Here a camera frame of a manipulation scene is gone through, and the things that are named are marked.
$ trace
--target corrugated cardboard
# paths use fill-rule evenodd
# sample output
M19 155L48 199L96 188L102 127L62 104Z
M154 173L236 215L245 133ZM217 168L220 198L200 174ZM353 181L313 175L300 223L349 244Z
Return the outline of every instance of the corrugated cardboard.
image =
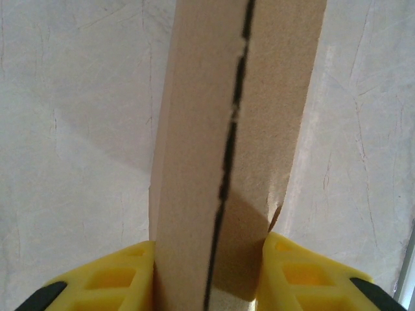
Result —
M254 298L325 6L178 1L150 186L158 310Z

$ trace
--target brown cardboard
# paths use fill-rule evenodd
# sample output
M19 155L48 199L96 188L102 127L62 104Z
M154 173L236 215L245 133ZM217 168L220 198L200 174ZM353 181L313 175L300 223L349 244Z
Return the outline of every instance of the brown cardboard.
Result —
M254 298L326 2L253 4L177 3L149 198L157 310Z

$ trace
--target yellow plastic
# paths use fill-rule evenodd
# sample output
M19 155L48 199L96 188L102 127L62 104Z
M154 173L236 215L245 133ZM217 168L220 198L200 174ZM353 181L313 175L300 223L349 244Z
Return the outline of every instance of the yellow plastic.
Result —
M67 272L47 311L151 311L154 243L142 242Z
M378 310L351 277L372 282L360 271L270 233L263 246L257 311Z

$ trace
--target torn cardboard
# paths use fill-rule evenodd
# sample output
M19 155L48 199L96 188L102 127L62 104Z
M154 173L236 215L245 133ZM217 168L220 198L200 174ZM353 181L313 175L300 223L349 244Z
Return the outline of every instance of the torn cardboard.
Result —
M157 310L211 300L242 310L254 299L325 6L178 1L149 198Z

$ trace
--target white surface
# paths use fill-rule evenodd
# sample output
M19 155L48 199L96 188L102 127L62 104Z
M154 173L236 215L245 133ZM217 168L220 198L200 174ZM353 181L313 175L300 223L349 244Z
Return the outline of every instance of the white surface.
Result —
M147 239L174 0L0 0L0 310Z
M0 310L13 310L147 237L174 0L0 3ZM389 292L413 219L414 29L411 0L329 0L277 226Z
M414 1L328 1L276 228L389 293L414 218L414 29Z

